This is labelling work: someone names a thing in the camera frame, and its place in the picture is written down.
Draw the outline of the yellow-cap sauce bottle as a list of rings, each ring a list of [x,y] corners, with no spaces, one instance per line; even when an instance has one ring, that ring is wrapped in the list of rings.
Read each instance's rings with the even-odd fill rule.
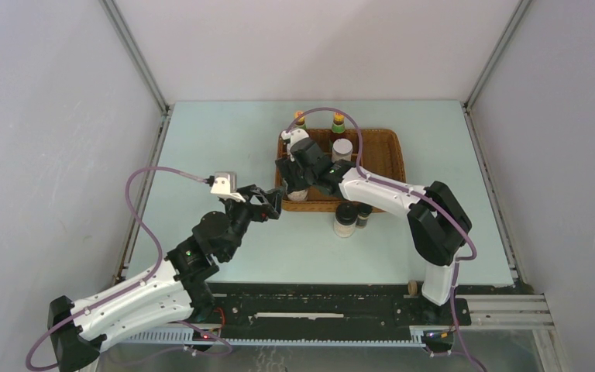
[[[302,111],[296,111],[294,113],[294,118],[296,119],[296,123],[294,125],[295,129],[307,129],[304,113]]]
[[[336,140],[346,138],[345,116],[341,112],[334,112],[329,133],[329,142],[332,145]]]

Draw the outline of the silver-lid salt jar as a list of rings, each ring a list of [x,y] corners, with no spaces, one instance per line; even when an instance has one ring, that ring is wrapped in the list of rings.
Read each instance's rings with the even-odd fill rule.
[[[332,143],[332,161],[351,161],[353,155],[353,144],[350,140],[341,138]]]

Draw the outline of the black-lid white spice jar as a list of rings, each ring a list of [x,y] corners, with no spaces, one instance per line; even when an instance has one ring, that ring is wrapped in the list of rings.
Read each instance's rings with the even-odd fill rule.
[[[350,237],[356,230],[357,209],[351,202],[338,205],[335,210],[334,231],[341,238]]]

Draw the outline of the small black pepper jar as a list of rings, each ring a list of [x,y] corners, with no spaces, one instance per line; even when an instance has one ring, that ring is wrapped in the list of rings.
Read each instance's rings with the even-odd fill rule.
[[[365,203],[359,203],[356,206],[357,209],[357,219],[356,219],[356,227],[358,229],[363,229],[367,226],[368,219],[373,212],[373,207],[371,205]]]

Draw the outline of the black-top clear shaker bottle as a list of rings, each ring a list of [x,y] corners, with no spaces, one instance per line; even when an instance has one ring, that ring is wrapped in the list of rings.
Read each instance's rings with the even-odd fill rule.
[[[306,201],[308,199],[308,189],[289,192],[287,198],[293,202]]]

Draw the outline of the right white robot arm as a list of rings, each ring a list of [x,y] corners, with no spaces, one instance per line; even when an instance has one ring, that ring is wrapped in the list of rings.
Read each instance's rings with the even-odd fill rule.
[[[439,324],[451,306],[463,246],[472,246],[472,223],[450,188],[402,183],[347,160],[333,161],[312,139],[298,140],[275,161],[289,192],[315,188],[323,195],[378,208],[405,220],[414,248],[426,261],[419,306],[421,317]]]

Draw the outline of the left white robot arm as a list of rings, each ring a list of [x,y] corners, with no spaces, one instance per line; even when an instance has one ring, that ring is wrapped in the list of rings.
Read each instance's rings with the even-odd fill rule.
[[[229,262],[251,222],[278,219],[284,188],[252,184],[223,198],[224,211],[203,215],[191,235],[153,265],[101,293],[50,303],[47,327],[61,371],[77,371],[115,344],[168,322],[206,322],[215,298],[206,284]]]

